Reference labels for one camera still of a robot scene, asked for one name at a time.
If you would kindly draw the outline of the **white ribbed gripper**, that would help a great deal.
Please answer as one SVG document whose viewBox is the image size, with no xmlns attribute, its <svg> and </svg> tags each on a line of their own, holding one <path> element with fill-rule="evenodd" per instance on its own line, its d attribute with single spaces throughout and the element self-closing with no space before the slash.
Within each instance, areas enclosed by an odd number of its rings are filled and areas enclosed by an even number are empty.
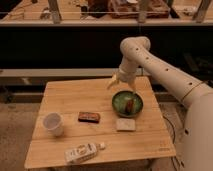
<svg viewBox="0 0 213 171">
<path fill-rule="evenodd" d="M 133 82 L 135 80 L 136 75 L 134 73 L 129 73 L 121 68 L 118 69 L 117 75 L 114 74 L 112 78 L 110 79 L 107 88 L 110 89 L 112 86 L 117 85 L 119 83 L 119 80 L 125 83 L 131 83 L 131 88 L 133 91 L 133 94 L 137 93 L 136 84 Z"/>
</svg>

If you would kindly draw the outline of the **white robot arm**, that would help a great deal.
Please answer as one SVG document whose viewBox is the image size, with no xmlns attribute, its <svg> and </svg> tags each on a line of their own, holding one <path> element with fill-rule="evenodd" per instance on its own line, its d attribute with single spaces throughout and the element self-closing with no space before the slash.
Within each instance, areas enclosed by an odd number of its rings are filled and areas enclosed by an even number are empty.
<svg viewBox="0 0 213 171">
<path fill-rule="evenodd" d="M 122 81 L 135 91 L 136 70 L 144 68 L 187 109 L 181 171 L 213 171 L 213 88 L 151 54 L 150 46 L 145 36 L 122 40 L 123 58 L 108 89 Z"/>
</svg>

